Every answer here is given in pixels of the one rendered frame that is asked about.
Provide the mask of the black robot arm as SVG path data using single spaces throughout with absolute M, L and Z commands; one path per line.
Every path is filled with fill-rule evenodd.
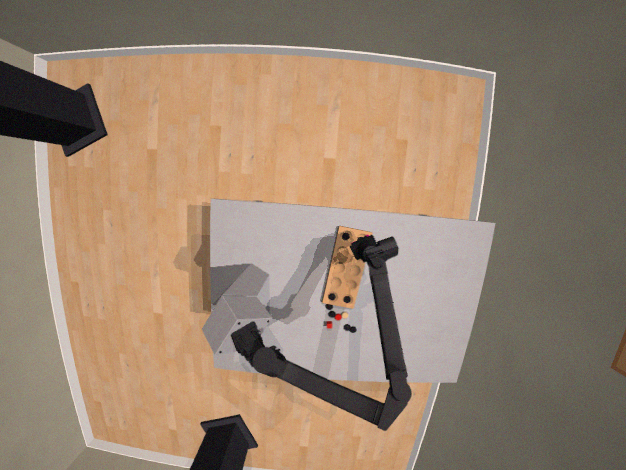
M 377 241 L 377 246 L 370 243 L 364 244 L 360 250 L 361 254 L 358 252 L 364 263 L 368 264 L 368 258 L 370 260 L 369 271 L 372 277 L 371 285 L 386 380 L 390 383 L 390 391 L 388 390 L 385 404 L 286 360 L 285 356 L 279 352 L 280 349 L 276 349 L 274 345 L 265 347 L 254 321 L 231 334 L 237 352 L 244 356 L 257 372 L 270 377 L 278 376 L 277 378 L 387 431 L 408 405 L 412 396 L 411 388 L 407 384 L 408 374 L 385 262 L 397 256 L 398 251 L 397 242 L 392 236 Z M 392 385 L 390 379 L 392 379 Z

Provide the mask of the orange wooden tray with round pockets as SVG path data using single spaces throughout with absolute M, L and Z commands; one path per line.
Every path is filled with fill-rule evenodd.
M 350 235 L 348 240 L 343 239 L 343 233 Z M 354 309 L 365 263 L 356 260 L 350 246 L 359 237 L 370 234 L 372 232 L 339 226 L 322 303 Z M 334 300 L 329 299 L 331 293 L 335 294 Z M 346 296 L 351 298 L 349 303 L 344 301 Z

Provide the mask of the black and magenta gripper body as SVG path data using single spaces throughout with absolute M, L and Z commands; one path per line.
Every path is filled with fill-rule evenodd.
M 375 240 L 375 238 L 374 238 L 374 236 L 372 234 L 370 236 L 368 236 L 368 237 L 364 236 L 363 238 L 361 238 L 361 239 L 351 243 L 350 249 L 353 252 L 354 257 L 356 258 L 356 260 L 361 259 L 359 254 L 358 254 L 358 252 L 361 254 L 361 252 L 360 252 L 361 247 L 364 244 L 367 244 L 369 242 L 370 242 L 370 244 L 373 244 L 374 246 L 376 246 L 376 244 L 377 244 L 377 242 L 376 242 L 376 240 Z

